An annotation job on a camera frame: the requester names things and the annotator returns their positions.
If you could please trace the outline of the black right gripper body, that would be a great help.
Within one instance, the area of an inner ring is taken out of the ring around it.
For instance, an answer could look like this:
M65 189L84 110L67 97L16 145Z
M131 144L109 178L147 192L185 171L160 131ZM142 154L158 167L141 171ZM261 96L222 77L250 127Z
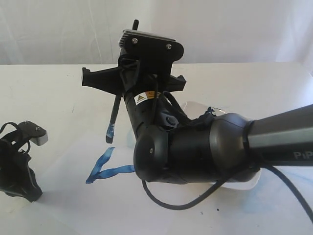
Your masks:
M171 130L179 121L171 109L159 99L167 91L166 77L147 72L139 58L127 53L120 57L118 66L121 68L120 77L123 81L122 97L130 118L135 139L150 125L160 126L161 129Z

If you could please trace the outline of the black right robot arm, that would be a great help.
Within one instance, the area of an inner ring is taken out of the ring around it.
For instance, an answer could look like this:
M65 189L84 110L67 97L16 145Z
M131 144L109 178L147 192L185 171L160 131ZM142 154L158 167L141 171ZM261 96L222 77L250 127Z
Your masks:
M144 183L247 182L264 163L313 164L311 105L260 120L208 107L191 119L172 95L183 90L182 76L150 71L124 49L118 66L136 138L134 170Z

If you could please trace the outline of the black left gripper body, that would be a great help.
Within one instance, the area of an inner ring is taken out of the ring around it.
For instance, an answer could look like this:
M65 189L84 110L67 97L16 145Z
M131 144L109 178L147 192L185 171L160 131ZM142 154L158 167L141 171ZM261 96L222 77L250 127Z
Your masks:
M34 171L28 165L32 142L22 140L18 124L11 123L11 126L15 130L0 138L0 190L10 197L22 197L35 202L43 192L36 182Z

